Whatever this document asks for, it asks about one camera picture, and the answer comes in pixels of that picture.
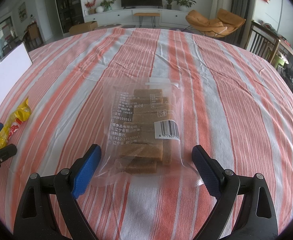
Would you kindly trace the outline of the yellow crinkled snack bag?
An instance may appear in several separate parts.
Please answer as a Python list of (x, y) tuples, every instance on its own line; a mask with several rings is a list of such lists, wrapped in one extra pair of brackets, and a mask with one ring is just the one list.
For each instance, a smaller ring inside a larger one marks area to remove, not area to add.
[(19, 129), (21, 124), (27, 121), (31, 116), (29, 107), (29, 98), (26, 98), (14, 112), (10, 114), (3, 128), (0, 130), (0, 149), (4, 148), (13, 134)]

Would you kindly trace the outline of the clear bag brown cakes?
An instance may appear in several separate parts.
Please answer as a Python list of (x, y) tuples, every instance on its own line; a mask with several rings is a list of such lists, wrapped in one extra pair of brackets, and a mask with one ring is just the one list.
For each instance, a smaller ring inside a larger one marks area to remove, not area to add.
[(159, 77), (108, 77), (102, 84), (106, 145), (93, 175), (99, 185), (122, 180), (147, 187), (202, 184), (185, 156), (185, 88)]

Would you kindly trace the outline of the white cardboard storage box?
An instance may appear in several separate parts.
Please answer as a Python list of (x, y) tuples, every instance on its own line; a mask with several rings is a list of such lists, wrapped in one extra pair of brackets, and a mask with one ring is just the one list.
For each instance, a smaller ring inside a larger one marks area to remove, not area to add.
[(24, 43), (0, 61), (0, 105), (15, 83), (31, 67), (32, 60)]

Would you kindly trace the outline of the red striped tablecloth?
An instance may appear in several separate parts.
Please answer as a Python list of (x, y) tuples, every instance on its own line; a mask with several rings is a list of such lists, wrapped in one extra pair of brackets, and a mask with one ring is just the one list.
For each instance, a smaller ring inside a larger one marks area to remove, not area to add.
[(78, 203), (99, 239), (192, 239), (215, 204), (192, 163), (261, 173), (283, 231), (293, 219), (293, 94), (261, 57), (200, 35), (109, 29), (29, 54), (0, 105), (17, 153), (0, 168), (0, 220), (12, 230), (32, 173), (56, 174), (92, 144), (100, 166)]

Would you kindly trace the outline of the brown cardboard box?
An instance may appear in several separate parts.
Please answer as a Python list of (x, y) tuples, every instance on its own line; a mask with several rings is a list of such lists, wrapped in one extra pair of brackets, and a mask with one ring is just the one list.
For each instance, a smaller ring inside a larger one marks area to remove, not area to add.
[(69, 34), (70, 35), (78, 35), (78, 34), (83, 34), (87, 33), (89, 31), (93, 31), (98, 27), (98, 22), (97, 21), (92, 21), (92, 22), (86, 22), (82, 24), (77, 24), (72, 26), (69, 29)]

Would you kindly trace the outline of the black tall display cabinet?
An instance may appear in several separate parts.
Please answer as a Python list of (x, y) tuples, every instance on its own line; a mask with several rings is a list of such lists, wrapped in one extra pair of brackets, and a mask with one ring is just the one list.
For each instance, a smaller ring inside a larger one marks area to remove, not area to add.
[(55, 2), (63, 34), (68, 33), (72, 26), (84, 23), (81, 0), (55, 0)]

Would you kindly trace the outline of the red flower vase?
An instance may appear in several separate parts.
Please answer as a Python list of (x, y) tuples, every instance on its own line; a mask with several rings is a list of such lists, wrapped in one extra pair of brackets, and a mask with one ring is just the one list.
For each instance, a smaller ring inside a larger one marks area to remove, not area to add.
[(87, 14), (95, 14), (95, 4), (96, 0), (91, 0), (91, 1), (86, 1), (85, 2), (85, 7), (87, 9)]

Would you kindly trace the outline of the green leafy plant left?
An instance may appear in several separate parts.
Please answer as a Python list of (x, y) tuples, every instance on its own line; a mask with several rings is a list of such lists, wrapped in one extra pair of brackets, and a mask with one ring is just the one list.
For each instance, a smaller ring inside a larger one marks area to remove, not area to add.
[(116, 0), (102, 0), (100, 5), (104, 8), (104, 11), (112, 10), (112, 5)]

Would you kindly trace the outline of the dark wooden chair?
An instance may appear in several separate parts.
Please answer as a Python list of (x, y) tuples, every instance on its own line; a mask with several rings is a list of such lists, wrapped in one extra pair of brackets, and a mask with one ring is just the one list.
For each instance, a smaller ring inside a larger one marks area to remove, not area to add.
[(271, 63), (280, 45), (280, 38), (267, 27), (252, 21), (244, 49)]

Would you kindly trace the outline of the small wooden bench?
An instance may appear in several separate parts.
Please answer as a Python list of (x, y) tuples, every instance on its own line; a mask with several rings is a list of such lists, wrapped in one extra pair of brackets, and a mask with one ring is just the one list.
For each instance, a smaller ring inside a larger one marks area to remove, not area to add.
[(156, 18), (160, 17), (161, 14), (159, 12), (138, 12), (134, 14), (135, 17), (138, 17), (138, 26), (141, 28), (143, 24), (143, 19), (145, 17), (149, 17), (151, 19), (152, 28), (156, 27)]

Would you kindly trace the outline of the orange lounge chair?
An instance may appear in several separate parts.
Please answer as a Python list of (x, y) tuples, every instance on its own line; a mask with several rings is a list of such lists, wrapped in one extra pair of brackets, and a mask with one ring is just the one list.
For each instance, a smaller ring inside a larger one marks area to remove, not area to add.
[(242, 27), (246, 19), (220, 8), (214, 19), (207, 19), (199, 12), (192, 10), (186, 16), (191, 27), (203, 35), (212, 38), (228, 36)]

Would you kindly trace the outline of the white tv cabinet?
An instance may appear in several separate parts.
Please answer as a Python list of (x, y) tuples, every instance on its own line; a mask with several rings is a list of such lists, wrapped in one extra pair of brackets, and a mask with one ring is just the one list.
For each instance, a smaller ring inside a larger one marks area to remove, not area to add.
[[(187, 12), (167, 9), (142, 8), (110, 10), (91, 14), (85, 16), (83, 19), (85, 22), (97, 21), (99, 27), (110, 24), (121, 24), (122, 26), (134, 25), (138, 28), (138, 17), (134, 16), (134, 14), (138, 12), (159, 12), (161, 16), (156, 18), (156, 28), (186, 28), (189, 26), (186, 21)], [(146, 27), (152, 27), (149, 17), (143, 19), (142, 28)]]

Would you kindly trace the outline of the small dark potted plant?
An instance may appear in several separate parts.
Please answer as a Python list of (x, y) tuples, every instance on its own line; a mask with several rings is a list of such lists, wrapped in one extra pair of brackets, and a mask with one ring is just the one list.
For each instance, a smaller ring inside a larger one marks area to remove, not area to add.
[(165, 0), (166, 1), (166, 9), (171, 10), (172, 9), (172, 2), (173, 0)]

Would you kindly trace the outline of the green potted plant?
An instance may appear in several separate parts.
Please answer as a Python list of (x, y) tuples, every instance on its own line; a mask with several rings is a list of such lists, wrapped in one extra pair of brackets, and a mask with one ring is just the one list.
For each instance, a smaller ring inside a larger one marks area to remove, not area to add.
[(174, 0), (174, 2), (176, 2), (179, 10), (184, 12), (189, 11), (197, 3), (195, 0)]

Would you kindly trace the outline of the grey curtain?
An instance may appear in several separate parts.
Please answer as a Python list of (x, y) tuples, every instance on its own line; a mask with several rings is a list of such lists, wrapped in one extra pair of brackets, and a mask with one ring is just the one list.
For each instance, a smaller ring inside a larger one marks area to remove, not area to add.
[(249, 36), (254, 7), (255, 0), (232, 0), (231, 12), (245, 19), (245, 23), (231, 35), (232, 43), (238, 47), (245, 47)]

